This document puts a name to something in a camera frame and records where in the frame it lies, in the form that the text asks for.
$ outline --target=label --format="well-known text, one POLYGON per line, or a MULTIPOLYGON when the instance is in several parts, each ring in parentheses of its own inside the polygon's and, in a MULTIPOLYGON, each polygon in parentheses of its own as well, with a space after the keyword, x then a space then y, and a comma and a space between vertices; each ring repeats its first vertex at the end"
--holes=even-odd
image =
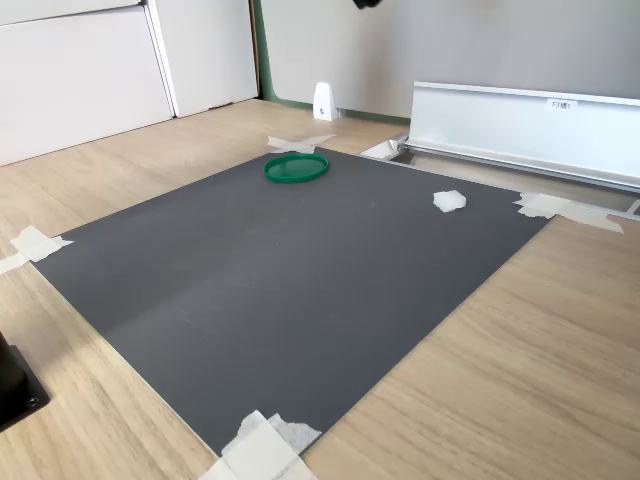
POLYGON ((554 112, 570 112, 578 107, 578 102, 575 100, 556 100, 550 98, 547 100, 547 110, 553 110, 554 112))

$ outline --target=wooden floor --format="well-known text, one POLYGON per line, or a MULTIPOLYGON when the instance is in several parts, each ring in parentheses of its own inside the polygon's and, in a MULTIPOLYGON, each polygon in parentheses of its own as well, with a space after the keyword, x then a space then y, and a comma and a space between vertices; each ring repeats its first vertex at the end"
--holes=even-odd
MULTIPOLYGON (((0 168, 0 258, 270 150, 360 152, 402 126, 257 100, 0 168)), ((640 478, 640 223, 555 218, 305 456, 320 480, 640 478)), ((52 403, 0 434, 0 478, 197 479, 215 461, 31 265, 0 330, 52 403)))

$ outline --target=gray mat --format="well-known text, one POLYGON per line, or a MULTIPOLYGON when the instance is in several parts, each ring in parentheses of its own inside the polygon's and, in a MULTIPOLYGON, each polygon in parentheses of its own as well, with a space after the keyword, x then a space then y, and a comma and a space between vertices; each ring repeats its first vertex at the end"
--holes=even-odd
POLYGON ((317 152, 312 182, 269 182, 267 155, 35 264, 218 453, 255 409, 329 430, 547 223, 507 190, 317 152))

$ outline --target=white cabinet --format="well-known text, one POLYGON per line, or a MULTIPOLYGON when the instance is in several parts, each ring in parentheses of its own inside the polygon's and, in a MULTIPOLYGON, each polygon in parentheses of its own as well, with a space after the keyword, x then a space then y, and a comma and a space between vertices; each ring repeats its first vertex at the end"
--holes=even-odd
POLYGON ((171 118, 141 6, 0 27, 0 165, 171 118))
POLYGON ((248 0, 149 0, 176 115, 258 95, 248 0))
POLYGON ((0 25, 138 3, 140 0, 0 0, 0 25))

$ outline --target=white tape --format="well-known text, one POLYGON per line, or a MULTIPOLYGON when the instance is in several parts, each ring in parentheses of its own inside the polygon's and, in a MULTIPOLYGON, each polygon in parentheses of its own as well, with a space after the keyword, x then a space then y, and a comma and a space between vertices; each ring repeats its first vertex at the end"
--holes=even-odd
POLYGON ((360 155, 378 160, 384 160, 398 153, 398 142, 396 140, 387 140, 385 142, 374 145, 365 150, 360 155))
POLYGON ((591 210, 566 198, 553 197, 543 193, 521 193, 520 197, 520 200, 513 203, 521 205, 522 208, 518 212, 527 217, 551 218, 554 215, 560 215, 574 222, 624 233, 622 227, 609 220, 605 212, 591 210))
POLYGON ((9 241, 18 250, 18 253, 0 260, 0 274, 21 267, 28 261, 39 262, 62 247, 73 243, 63 240, 60 236, 49 238, 33 225, 29 225, 16 238, 9 241))
POLYGON ((255 411, 242 421, 236 438, 200 480, 317 480, 298 454, 318 435, 308 425, 287 423, 279 415, 267 421, 255 411), (295 446, 274 425, 295 438, 295 446))
POLYGON ((313 153, 316 149, 316 145, 333 137, 335 137, 335 135, 323 135, 321 137, 310 137, 299 142, 290 142, 289 140, 283 140, 282 138, 268 137, 269 141, 267 142, 267 145, 277 148, 277 150, 274 150, 271 153, 313 153))
POLYGON ((21 253, 16 253, 15 255, 11 255, 10 257, 4 258, 0 260, 0 275, 3 273, 9 272, 15 268, 21 267, 25 263, 27 263, 29 259, 22 255, 21 253))

